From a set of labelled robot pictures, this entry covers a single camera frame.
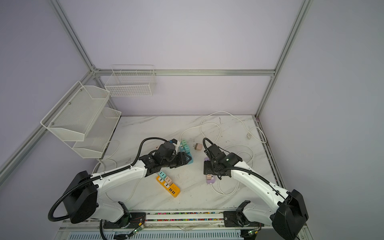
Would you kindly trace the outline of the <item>blue rectangular power strip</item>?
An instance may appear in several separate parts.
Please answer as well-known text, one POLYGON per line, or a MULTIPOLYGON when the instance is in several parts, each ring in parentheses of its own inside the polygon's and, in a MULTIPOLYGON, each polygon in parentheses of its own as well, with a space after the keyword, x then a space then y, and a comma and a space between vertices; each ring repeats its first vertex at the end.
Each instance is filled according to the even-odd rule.
POLYGON ((191 154, 191 149, 188 144, 185 144, 185 145, 180 144, 179 151, 186 153, 190 157, 191 160, 188 162, 188 165, 191 165, 194 162, 194 159, 191 154))

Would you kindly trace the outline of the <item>purple power strip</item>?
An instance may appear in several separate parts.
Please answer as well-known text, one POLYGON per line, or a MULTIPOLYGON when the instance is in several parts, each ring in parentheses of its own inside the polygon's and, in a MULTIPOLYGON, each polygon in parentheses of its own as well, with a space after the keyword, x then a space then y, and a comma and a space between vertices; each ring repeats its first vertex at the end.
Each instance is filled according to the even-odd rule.
POLYGON ((209 158, 204 158, 204 169, 203 173, 206 176, 206 183, 213 184, 215 182, 215 175, 212 170, 211 161, 209 158))

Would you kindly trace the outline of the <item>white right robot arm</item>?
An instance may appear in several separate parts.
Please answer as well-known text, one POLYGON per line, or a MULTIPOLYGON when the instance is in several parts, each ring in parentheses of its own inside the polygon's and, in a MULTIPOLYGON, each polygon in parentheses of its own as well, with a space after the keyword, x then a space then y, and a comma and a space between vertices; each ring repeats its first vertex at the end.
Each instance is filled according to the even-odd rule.
POLYGON ((250 201, 239 207, 240 226, 249 222, 269 225, 285 240, 295 240, 309 219, 303 195, 297 190, 288 191, 256 173, 235 153, 228 153, 213 144, 204 146, 209 158, 204 166, 205 173, 218 177, 233 178, 259 196, 269 207, 267 210, 255 209, 250 201))

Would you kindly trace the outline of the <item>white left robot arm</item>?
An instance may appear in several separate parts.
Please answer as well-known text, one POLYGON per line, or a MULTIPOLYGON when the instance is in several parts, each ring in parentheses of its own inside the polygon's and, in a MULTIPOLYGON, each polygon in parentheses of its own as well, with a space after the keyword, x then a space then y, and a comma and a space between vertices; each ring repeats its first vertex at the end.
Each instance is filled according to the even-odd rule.
POLYGON ((78 224, 88 219, 119 222, 129 216, 129 211, 124 200, 112 197, 114 190, 157 174, 162 168, 173 169, 187 165, 191 160, 188 153, 177 151, 172 142, 165 142, 158 149, 116 170, 93 175, 86 171, 78 173, 67 188, 71 193, 63 200, 70 222, 78 224))

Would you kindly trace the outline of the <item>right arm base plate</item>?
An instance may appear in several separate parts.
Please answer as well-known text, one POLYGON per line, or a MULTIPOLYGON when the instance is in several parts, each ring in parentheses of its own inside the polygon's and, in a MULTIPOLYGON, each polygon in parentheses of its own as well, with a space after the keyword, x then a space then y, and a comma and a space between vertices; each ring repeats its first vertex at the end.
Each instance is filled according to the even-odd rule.
POLYGON ((244 214, 237 213, 236 211, 224 211, 224 226, 229 227, 264 227, 265 225, 259 222, 250 222, 244 214))

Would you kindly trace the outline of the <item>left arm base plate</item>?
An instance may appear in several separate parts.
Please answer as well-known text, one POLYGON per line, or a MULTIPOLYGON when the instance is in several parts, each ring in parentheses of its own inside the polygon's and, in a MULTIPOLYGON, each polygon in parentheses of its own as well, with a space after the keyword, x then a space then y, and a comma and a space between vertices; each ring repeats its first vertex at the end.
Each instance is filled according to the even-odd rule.
POLYGON ((104 221, 104 229, 136 229, 139 225, 143 225, 146 220, 145 212, 130 212, 130 215, 123 215, 115 223, 104 221))

